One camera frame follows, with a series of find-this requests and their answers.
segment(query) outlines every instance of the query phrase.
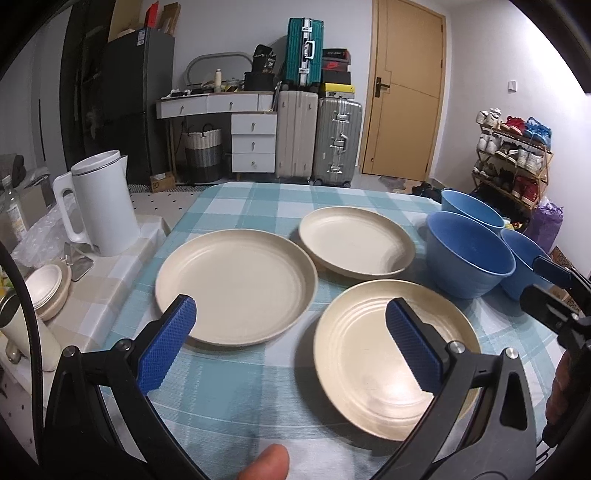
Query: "table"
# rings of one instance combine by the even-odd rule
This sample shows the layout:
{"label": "table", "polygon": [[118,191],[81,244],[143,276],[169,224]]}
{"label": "table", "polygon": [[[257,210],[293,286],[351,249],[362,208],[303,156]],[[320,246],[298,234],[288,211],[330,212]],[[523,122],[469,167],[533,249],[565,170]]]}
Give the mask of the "table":
{"label": "table", "polygon": [[[138,215],[139,239],[121,255],[99,257],[92,269],[78,282],[72,282],[70,294],[61,312],[46,323],[62,348],[76,345],[81,352],[99,350],[131,291],[144,264],[164,243],[168,228],[162,217]],[[13,365],[6,353],[7,339],[0,335],[0,363],[6,372],[31,394],[31,364],[27,358]],[[43,372],[43,405],[51,390],[55,372]]]}
{"label": "table", "polygon": [[[154,299],[158,269],[187,240],[228,228],[254,228],[289,238],[304,215],[333,205],[367,208],[400,224],[417,246],[415,261],[400,278],[439,291],[425,262],[425,219],[441,208],[432,200],[308,185],[226,183],[207,189],[181,218],[141,273],[104,347],[122,337],[133,338],[160,316]],[[288,448],[290,479],[369,479],[395,450],[395,442],[375,438],[345,420],[318,382],[312,350],[316,323],[338,294],[358,282],[320,267],[319,280],[310,310],[279,338],[248,348],[187,342],[162,387],[149,393],[174,437],[211,478],[234,478],[271,443]],[[470,320],[484,353],[499,354],[507,346],[520,352],[539,438],[561,356],[556,336],[521,312],[500,287],[481,299],[449,299]],[[113,398],[107,394],[106,400],[116,416]],[[448,451],[466,422],[464,417],[456,425]]]}

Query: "laundry basket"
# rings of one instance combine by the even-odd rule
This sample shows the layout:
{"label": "laundry basket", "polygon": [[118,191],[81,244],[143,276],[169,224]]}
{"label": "laundry basket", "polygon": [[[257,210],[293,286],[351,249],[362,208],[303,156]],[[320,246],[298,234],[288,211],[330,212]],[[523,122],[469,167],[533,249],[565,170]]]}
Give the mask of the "laundry basket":
{"label": "laundry basket", "polygon": [[202,132],[188,132],[183,138],[189,181],[210,183],[222,178],[222,131],[205,124]]}

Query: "shoe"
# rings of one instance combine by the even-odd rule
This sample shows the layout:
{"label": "shoe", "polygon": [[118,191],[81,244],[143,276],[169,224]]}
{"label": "shoe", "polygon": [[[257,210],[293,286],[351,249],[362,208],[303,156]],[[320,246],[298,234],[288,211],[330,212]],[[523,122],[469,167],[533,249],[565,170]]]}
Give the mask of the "shoe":
{"label": "shoe", "polygon": [[542,143],[548,148],[548,150],[550,150],[552,143],[552,130],[545,125],[539,124],[536,127],[531,139]]}
{"label": "shoe", "polygon": [[530,152],[530,155],[525,162],[525,169],[534,175],[539,175],[542,168],[544,168],[544,157]]}
{"label": "shoe", "polygon": [[484,177],[486,177],[487,179],[493,179],[496,176],[498,176],[498,172],[496,171],[496,167],[490,162],[487,162],[484,165],[484,168],[482,169],[480,174],[483,175]]}
{"label": "shoe", "polygon": [[494,155],[496,151],[499,149],[499,142],[501,139],[496,135],[491,135],[488,140],[488,145],[486,146],[486,153],[490,155]]}
{"label": "shoe", "polygon": [[486,117],[488,116],[490,112],[488,110],[483,110],[482,112],[478,112],[478,115],[476,116],[476,123],[479,125],[484,125],[484,120],[486,120]]}
{"label": "shoe", "polygon": [[480,139],[478,140],[477,149],[481,152],[486,151],[486,146],[488,145],[488,141],[490,139],[490,135],[487,134],[480,134]]}
{"label": "shoe", "polygon": [[486,127],[497,128],[501,121],[501,111],[498,108],[491,108],[490,113],[486,116],[484,124]]}
{"label": "shoe", "polygon": [[524,192],[521,196],[521,200],[523,201],[523,203],[525,203],[527,206],[533,207],[535,203],[538,201],[539,196],[540,190],[538,189],[538,184],[534,183],[531,180],[528,180]]}
{"label": "shoe", "polygon": [[521,175],[517,175],[515,177],[515,183],[513,184],[513,190],[511,190],[511,194],[513,195],[513,197],[520,199],[521,195],[523,194],[524,191],[524,182],[525,182],[525,178],[522,177]]}
{"label": "shoe", "polygon": [[515,133],[517,135],[523,135],[523,132],[525,130],[525,120],[519,118],[518,116],[508,116],[507,122],[501,124],[501,128],[503,130]]}
{"label": "shoe", "polygon": [[527,157],[530,153],[525,148],[520,148],[517,154],[517,166],[519,168],[525,168],[525,163],[527,162]]}

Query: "suitcase handle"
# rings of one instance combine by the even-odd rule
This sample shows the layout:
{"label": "suitcase handle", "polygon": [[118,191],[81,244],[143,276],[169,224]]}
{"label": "suitcase handle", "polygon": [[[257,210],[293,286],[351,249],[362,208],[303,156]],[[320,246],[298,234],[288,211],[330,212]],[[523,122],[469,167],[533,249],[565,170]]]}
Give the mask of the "suitcase handle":
{"label": "suitcase handle", "polygon": [[311,46],[312,53],[308,52],[308,55],[304,54],[304,58],[306,60],[314,60],[314,55],[316,54],[316,41],[306,40],[305,43]]}

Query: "cardboard box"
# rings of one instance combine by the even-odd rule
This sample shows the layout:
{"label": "cardboard box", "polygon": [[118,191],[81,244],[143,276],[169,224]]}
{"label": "cardboard box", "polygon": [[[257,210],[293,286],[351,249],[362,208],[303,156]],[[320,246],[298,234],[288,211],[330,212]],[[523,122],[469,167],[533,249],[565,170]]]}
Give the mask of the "cardboard box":
{"label": "cardboard box", "polygon": [[164,192],[175,187],[174,175],[170,171],[150,177],[150,191],[152,193]]}

